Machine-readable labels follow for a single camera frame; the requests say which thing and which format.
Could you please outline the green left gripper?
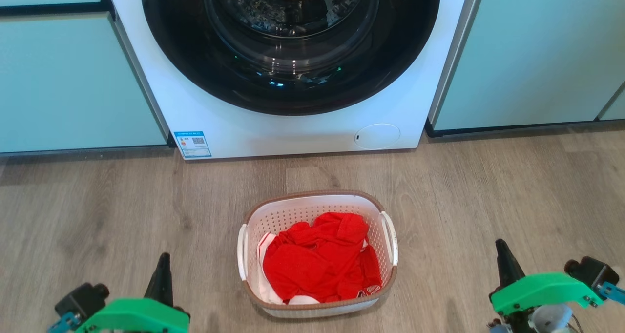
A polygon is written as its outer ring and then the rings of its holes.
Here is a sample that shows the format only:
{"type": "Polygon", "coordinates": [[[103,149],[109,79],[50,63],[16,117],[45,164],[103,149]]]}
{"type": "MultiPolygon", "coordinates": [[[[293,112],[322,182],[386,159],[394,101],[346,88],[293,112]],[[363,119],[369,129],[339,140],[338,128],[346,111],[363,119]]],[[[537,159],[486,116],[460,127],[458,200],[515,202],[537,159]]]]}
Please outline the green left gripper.
{"type": "Polygon", "coordinates": [[[100,333],[102,331],[187,333],[189,331],[190,316],[173,307],[169,253],[161,253],[144,298],[113,300],[74,331],[76,333],[100,333]]]}

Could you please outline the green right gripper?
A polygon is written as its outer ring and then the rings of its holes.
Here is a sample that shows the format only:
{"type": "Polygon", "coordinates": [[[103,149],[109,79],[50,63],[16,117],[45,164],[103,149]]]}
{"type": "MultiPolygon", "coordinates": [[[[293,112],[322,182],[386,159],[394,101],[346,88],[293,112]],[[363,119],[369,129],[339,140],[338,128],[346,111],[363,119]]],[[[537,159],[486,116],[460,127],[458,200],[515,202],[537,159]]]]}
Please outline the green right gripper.
{"type": "Polygon", "coordinates": [[[604,302],[587,284],[562,272],[525,276],[520,264],[503,239],[496,240],[500,290],[491,297],[493,310],[502,316],[531,307],[577,302],[581,307],[604,302]]]}

